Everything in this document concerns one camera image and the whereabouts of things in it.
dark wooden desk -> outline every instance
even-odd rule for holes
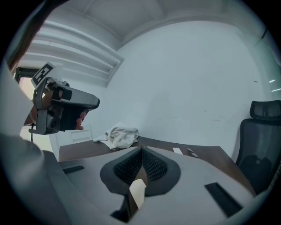
[[[184,145],[172,142],[163,142],[144,137],[139,137],[138,140],[139,142],[134,143],[132,146],[150,146],[159,149],[165,149],[171,152],[173,152],[173,148],[180,148],[182,153],[187,156],[190,156],[190,153],[187,149],[190,148],[195,154],[198,155],[199,159],[210,163],[222,172],[226,173],[228,176],[245,186],[253,196],[256,196],[255,191],[247,178],[242,174],[232,159],[219,146]],[[61,146],[59,152],[59,161],[100,156],[120,150],[121,149],[110,150],[109,147],[101,142],[81,142],[72,145]]]

office chair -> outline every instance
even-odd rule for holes
[[[240,125],[236,164],[256,194],[267,189],[281,160],[281,101],[256,102]]]

